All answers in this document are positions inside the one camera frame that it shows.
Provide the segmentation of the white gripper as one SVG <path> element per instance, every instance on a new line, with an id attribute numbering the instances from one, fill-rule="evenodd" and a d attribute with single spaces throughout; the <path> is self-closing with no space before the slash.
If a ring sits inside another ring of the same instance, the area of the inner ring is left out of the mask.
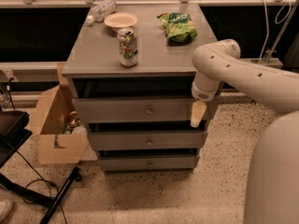
<path id="1" fill-rule="evenodd" d="M 197 101 L 192 104 L 191 126 L 193 128 L 199 126 L 206 112 L 207 105 L 205 103 L 214 99 L 219 85 L 219 81 L 215 81 L 200 72 L 195 74 L 192 83 L 192 96 Z"/>

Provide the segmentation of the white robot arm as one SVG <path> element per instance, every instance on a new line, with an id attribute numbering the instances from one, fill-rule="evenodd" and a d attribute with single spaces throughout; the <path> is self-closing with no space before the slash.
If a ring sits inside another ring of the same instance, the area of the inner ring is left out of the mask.
<path id="1" fill-rule="evenodd" d="M 299 75 L 242 60 L 233 39 L 199 46 L 192 64 L 196 101 L 212 101 L 224 82 L 277 116 L 252 150 L 243 223 L 299 224 Z"/>

